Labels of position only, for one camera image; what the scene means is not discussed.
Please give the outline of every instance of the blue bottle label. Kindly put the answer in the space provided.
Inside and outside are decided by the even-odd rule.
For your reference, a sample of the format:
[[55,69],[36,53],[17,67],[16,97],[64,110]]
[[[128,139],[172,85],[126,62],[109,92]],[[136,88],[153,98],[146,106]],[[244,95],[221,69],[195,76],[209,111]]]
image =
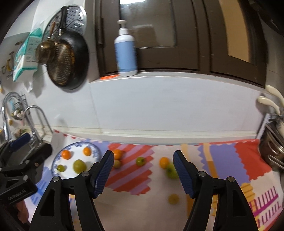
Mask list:
[[137,70],[134,41],[115,43],[114,46],[118,71],[129,72]]

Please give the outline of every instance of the hand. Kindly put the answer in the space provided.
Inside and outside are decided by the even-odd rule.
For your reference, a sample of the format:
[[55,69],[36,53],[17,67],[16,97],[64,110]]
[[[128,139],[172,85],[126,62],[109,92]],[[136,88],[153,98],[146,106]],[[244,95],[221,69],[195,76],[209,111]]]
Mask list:
[[17,209],[19,210],[18,212],[18,218],[19,220],[24,224],[28,221],[29,218],[29,212],[26,207],[25,201],[20,201],[19,203],[16,204]]

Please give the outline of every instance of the perforated metal plate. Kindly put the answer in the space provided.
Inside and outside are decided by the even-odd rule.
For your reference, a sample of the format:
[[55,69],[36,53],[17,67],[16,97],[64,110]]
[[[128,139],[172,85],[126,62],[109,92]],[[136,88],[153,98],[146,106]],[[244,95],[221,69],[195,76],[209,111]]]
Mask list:
[[[61,20],[61,9],[51,18],[48,22],[42,40],[47,40],[50,35],[50,29],[53,22],[55,22],[55,27],[53,30],[52,39],[56,39],[59,35],[59,25]],[[87,14],[83,7],[78,5],[67,6],[66,15],[66,31],[76,31],[81,35],[84,35],[87,25]]]

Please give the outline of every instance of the window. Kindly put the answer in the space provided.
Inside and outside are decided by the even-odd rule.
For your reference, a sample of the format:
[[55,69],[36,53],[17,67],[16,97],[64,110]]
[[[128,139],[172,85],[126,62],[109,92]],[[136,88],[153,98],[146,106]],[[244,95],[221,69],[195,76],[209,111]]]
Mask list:
[[264,86],[266,42],[247,0],[96,0],[101,76],[117,72],[117,20],[135,37],[138,69],[190,71]]

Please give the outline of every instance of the window glass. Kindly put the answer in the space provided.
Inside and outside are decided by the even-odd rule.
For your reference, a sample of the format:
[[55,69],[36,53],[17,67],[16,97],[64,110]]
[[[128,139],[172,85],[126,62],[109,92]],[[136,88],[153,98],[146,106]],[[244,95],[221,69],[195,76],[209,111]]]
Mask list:
[[228,55],[250,62],[249,37],[238,0],[219,0],[224,16]]
[[120,0],[120,17],[127,21],[137,48],[175,46],[170,0]]

